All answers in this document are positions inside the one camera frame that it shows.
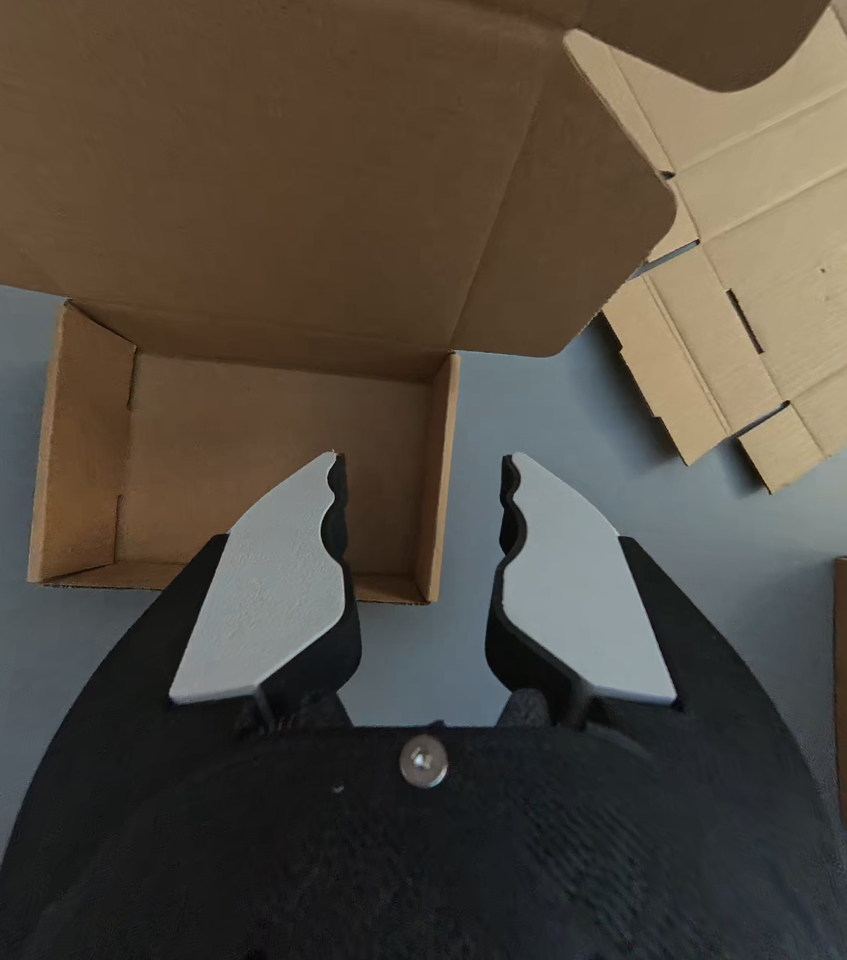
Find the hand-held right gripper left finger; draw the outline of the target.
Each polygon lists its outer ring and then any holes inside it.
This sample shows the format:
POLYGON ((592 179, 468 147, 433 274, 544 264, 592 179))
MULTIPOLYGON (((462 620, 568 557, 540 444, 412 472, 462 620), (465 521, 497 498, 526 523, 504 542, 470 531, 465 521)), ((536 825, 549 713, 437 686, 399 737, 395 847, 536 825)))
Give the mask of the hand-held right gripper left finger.
POLYGON ((249 699, 269 727, 355 675, 346 462, 321 453, 232 526, 169 686, 174 706, 249 699))

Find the flat brown cardboard blank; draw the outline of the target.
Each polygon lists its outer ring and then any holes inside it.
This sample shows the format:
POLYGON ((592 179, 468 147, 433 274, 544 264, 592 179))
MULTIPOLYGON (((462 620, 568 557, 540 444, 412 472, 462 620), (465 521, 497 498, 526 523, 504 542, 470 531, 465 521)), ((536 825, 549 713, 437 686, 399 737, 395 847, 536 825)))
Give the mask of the flat brown cardboard blank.
POLYGON ((733 93, 566 45, 677 203, 602 310, 621 357, 683 462, 735 438, 777 493, 847 448, 847 2, 733 93))

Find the brown cardboard mailer box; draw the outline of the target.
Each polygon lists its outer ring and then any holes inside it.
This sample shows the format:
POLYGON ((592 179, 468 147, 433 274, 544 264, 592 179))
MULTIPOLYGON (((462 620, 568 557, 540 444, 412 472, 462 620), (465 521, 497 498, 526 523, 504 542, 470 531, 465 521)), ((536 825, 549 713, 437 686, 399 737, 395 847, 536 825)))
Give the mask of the brown cardboard mailer box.
POLYGON ((0 284, 64 299, 27 580, 161 590, 324 451, 440 594, 459 353, 559 354, 676 200, 573 31, 719 93, 827 2, 0 2, 0 284))

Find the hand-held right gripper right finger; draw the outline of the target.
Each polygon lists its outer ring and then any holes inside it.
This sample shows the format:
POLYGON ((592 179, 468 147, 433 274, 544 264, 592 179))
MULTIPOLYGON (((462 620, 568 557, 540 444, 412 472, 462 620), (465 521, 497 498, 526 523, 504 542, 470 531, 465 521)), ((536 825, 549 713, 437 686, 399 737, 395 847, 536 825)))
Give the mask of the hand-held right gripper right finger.
POLYGON ((670 709, 678 692, 617 529, 525 453, 501 462, 499 543, 485 657, 551 725, 581 727, 595 699, 670 709))

